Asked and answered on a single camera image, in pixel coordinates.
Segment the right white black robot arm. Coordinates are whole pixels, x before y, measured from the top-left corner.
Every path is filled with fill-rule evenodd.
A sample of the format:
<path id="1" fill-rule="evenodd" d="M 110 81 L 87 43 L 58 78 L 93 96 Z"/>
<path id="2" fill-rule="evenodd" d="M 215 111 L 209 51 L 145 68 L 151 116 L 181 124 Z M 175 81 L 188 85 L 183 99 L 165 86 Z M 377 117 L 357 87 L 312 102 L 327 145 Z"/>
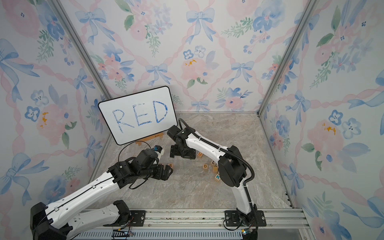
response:
<path id="1" fill-rule="evenodd" d="M 167 131 L 167 135 L 175 142 L 171 147 L 170 157 L 193 160 L 196 152 L 200 152 L 211 159 L 218 167 L 221 181 L 232 189 L 241 219 L 247 226 L 257 226 L 257 207 L 248 189 L 248 182 L 254 179 L 255 171 L 242 157 L 239 149 L 208 140 L 183 119 L 179 119 L 179 124 L 184 124 L 185 128 L 173 125 Z"/>

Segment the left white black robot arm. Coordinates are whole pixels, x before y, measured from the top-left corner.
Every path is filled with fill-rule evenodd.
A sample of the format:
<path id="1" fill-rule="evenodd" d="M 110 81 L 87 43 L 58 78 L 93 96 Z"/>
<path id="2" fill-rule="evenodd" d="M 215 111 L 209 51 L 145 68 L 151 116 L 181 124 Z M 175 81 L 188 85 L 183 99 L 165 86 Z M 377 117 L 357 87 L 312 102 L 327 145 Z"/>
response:
<path id="1" fill-rule="evenodd" d="M 159 163 L 164 150 L 160 146 L 142 150 L 136 157 L 118 161 L 100 177 L 76 192 L 50 204 L 38 203 L 31 208 L 30 228 L 34 240 L 71 240 L 88 230 L 126 227 L 135 220 L 128 205 L 116 200 L 107 207 L 86 211 L 99 199 L 137 180 L 166 181 L 173 173 L 169 165 Z"/>

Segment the wooden letter block K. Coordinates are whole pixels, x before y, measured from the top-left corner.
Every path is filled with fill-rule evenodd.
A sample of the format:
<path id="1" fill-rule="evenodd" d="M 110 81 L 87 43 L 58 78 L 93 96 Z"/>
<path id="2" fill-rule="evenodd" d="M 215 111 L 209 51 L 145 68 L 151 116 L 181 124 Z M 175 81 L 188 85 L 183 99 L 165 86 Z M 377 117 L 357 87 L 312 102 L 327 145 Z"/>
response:
<path id="1" fill-rule="evenodd" d="M 215 180 L 218 181 L 218 182 L 221 180 L 221 177 L 220 177 L 219 174 L 216 174 L 216 175 L 215 175 Z"/>

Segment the wooden whiteboard stand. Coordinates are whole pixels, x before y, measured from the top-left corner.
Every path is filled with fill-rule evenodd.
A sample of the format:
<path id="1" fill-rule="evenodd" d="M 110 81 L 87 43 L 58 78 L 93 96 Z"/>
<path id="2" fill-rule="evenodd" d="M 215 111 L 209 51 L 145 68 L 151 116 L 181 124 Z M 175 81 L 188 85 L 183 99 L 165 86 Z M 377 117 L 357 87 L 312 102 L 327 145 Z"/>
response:
<path id="1" fill-rule="evenodd" d="M 142 142 L 147 142 L 147 141 L 150 141 L 150 140 L 153 140 L 153 139 L 156 139 L 156 138 L 162 139 L 163 136 L 164 136 L 164 133 L 154 134 L 154 135 L 151 135 L 151 136 L 148 136 L 148 137 L 145 137 L 145 138 L 137 140 L 136 144 L 140 146 L 142 144 Z"/>

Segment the whiteboard with RED written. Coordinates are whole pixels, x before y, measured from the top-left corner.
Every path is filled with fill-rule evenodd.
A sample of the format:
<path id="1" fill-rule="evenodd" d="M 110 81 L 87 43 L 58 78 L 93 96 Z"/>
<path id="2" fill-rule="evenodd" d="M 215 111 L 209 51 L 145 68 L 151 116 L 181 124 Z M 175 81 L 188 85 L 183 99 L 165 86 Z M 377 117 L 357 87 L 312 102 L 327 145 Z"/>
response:
<path id="1" fill-rule="evenodd" d="M 167 86 L 98 104 L 117 145 L 122 146 L 176 126 L 177 116 Z"/>

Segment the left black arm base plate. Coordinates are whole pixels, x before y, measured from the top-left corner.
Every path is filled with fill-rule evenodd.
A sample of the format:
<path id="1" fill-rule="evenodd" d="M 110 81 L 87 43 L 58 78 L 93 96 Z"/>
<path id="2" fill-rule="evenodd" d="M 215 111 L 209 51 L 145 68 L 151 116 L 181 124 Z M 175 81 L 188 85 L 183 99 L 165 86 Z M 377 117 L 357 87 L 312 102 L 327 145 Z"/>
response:
<path id="1" fill-rule="evenodd" d="M 104 227 L 143 227 L 146 213 L 145 210 L 133 210 L 129 214 L 118 217 L 114 223 L 104 225 Z"/>

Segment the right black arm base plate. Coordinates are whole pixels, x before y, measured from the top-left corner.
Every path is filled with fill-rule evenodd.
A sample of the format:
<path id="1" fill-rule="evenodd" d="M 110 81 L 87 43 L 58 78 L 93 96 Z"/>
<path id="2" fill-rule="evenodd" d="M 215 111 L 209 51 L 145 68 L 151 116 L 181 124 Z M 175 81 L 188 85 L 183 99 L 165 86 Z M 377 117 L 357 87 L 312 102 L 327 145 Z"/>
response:
<path id="1" fill-rule="evenodd" d="M 237 210 L 226 210 L 225 214 L 225 225 L 226 227 L 266 227 L 266 217 L 263 211 L 256 211 L 255 214 L 249 213 L 247 215 Z"/>

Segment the aluminium front rail frame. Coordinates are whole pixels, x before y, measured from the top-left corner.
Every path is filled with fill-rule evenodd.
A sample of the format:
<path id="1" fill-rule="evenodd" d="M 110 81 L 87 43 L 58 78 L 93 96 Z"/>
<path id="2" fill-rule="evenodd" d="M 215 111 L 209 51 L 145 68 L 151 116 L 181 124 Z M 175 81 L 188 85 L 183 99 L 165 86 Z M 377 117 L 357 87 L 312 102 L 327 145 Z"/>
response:
<path id="1" fill-rule="evenodd" d="M 258 211 L 258 225 L 241 224 L 231 210 L 133 210 L 122 228 L 90 225 L 90 212 L 71 222 L 77 229 L 68 240 L 313 240 L 307 218 L 300 209 Z"/>

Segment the left aluminium corner post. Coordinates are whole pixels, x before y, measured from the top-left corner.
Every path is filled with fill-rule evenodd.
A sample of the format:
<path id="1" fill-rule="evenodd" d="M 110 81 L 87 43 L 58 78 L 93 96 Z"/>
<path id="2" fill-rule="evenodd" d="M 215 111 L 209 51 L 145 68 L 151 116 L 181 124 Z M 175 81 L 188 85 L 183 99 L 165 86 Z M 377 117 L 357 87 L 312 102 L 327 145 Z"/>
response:
<path id="1" fill-rule="evenodd" d="M 58 19 L 63 24 L 63 27 L 71 37 L 72 41 L 75 44 L 75 47 L 85 65 L 87 70 L 90 72 L 90 75 L 93 77 L 94 82 L 98 85 L 100 88 L 102 94 L 105 96 L 106 100 L 110 100 L 112 98 L 110 92 L 107 89 L 107 86 L 104 84 L 103 80 L 101 79 L 99 72 L 94 65 L 91 56 L 89 55 L 85 45 L 81 41 L 80 35 L 78 34 L 77 30 L 75 29 L 75 26 L 73 25 L 72 21 L 70 20 L 67 12 L 65 11 L 62 3 L 58 0 L 50 0 L 48 1 L 49 5 L 51 6 L 53 12 L 57 15 Z"/>

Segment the aluminium corner post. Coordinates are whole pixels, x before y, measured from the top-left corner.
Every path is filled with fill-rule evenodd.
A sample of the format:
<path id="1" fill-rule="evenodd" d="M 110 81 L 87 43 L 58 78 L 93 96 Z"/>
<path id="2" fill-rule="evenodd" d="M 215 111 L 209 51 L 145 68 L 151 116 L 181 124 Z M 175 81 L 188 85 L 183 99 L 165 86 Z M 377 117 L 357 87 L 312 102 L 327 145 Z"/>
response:
<path id="1" fill-rule="evenodd" d="M 77 30 L 75 29 L 75 26 L 73 25 L 72 21 L 70 20 L 67 12 L 65 11 L 62 3 L 58 0 L 50 0 L 48 1 L 49 5 L 51 6 L 53 12 L 57 15 L 58 19 L 63 24 L 63 27 L 71 37 L 72 41 L 75 44 L 75 47 L 85 65 L 87 70 L 90 72 L 90 75 L 93 77 L 94 82 L 98 85 L 100 88 L 102 94 L 105 96 L 106 100 L 110 100 L 112 98 L 110 92 L 107 89 L 107 86 L 104 84 L 103 80 L 101 79 L 99 72 L 94 65 L 91 56 L 89 55 L 85 45 L 81 41 L 80 35 L 78 34 Z"/>
<path id="2" fill-rule="evenodd" d="M 300 40 L 301 36 L 304 34 L 305 28 L 308 26 L 308 23 L 310 21 L 310 18 L 313 15 L 314 8 L 316 7 L 317 3 L 318 1 L 316 0 L 310 0 L 307 2 L 306 7 L 304 8 L 303 14 L 299 19 L 300 21 L 297 24 L 297 27 L 292 35 L 292 39 L 289 41 L 289 44 L 287 45 L 287 49 L 283 54 L 281 64 L 279 65 L 276 71 L 276 74 L 272 78 L 271 84 L 267 89 L 267 92 L 265 97 L 263 98 L 262 104 L 260 105 L 259 110 L 257 111 L 257 115 L 259 118 L 263 115 L 263 112 L 266 110 L 268 102 L 273 95 L 274 89 L 279 83 L 280 77 L 283 75 L 283 71 L 289 65 L 291 57 L 297 48 L 298 41 Z"/>

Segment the right aluminium corner post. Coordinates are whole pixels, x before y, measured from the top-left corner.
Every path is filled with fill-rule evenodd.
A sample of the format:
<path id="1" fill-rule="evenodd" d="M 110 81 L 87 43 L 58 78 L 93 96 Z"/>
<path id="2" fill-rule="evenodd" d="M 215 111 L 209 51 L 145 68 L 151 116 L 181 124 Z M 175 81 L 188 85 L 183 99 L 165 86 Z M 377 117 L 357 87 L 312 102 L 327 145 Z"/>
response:
<path id="1" fill-rule="evenodd" d="M 289 41 L 289 44 L 287 45 L 287 49 L 283 54 L 281 64 L 279 65 L 276 71 L 276 74 L 272 78 L 271 84 L 267 89 L 267 92 L 265 97 L 263 98 L 262 104 L 260 105 L 259 110 L 257 111 L 257 115 L 259 118 L 263 115 L 263 112 L 266 110 L 268 102 L 273 95 L 274 89 L 279 83 L 280 77 L 283 75 L 283 71 L 289 65 L 291 57 L 297 48 L 298 41 L 300 40 L 301 36 L 304 34 L 305 28 L 308 26 L 308 23 L 310 21 L 310 18 L 313 15 L 314 8 L 316 7 L 317 3 L 318 1 L 316 0 L 310 0 L 307 2 L 306 7 L 304 8 L 303 14 L 299 19 L 300 21 L 297 24 L 297 27 L 292 35 L 292 39 Z"/>

